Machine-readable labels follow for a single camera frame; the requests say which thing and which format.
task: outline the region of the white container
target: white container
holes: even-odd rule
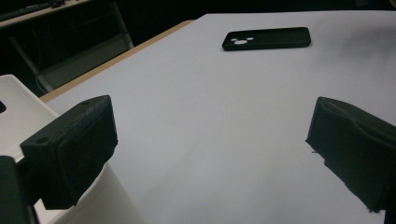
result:
[[[7,108],[0,114],[0,155],[20,161],[20,143],[58,116],[12,75],[0,76],[0,101]],[[77,206],[46,210],[40,200],[35,210],[40,223],[142,223],[109,165],[105,165]]]

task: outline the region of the phone case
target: phone case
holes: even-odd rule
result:
[[[306,27],[230,32],[224,39],[224,50],[293,49],[311,45]]]

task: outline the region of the white table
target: white table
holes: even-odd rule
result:
[[[292,26],[311,47],[221,49],[231,31]],[[396,124],[395,39],[394,12],[206,15],[48,105],[112,97],[110,165],[135,223],[382,224],[304,140],[319,96]]]

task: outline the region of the black phone case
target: black phone case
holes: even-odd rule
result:
[[[306,27],[230,32],[224,39],[224,50],[293,49],[311,45]]]

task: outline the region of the wooden table edge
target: wooden table edge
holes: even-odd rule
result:
[[[73,89],[74,87],[76,87],[77,85],[79,85],[80,83],[90,79],[91,77],[96,76],[98,73],[106,70],[107,68],[109,68],[110,66],[119,63],[120,61],[130,57],[133,54],[136,54],[138,51],[154,44],[155,42],[161,40],[162,38],[174,33],[175,31],[185,27],[186,25],[190,24],[193,21],[183,21],[180,24],[170,28],[169,30],[166,30],[165,32],[156,35],[154,37],[152,37],[150,40],[147,40],[146,42],[134,47],[133,49],[130,49],[128,51],[125,51],[124,53],[122,53],[121,55],[113,58],[110,61],[107,61],[106,63],[103,63],[95,68],[93,68],[91,71],[71,80],[70,82],[67,82],[66,84],[62,85],[61,87],[57,88],[54,91],[51,91],[43,96],[40,97],[41,101],[43,101],[44,103],[56,98],[57,96]]]

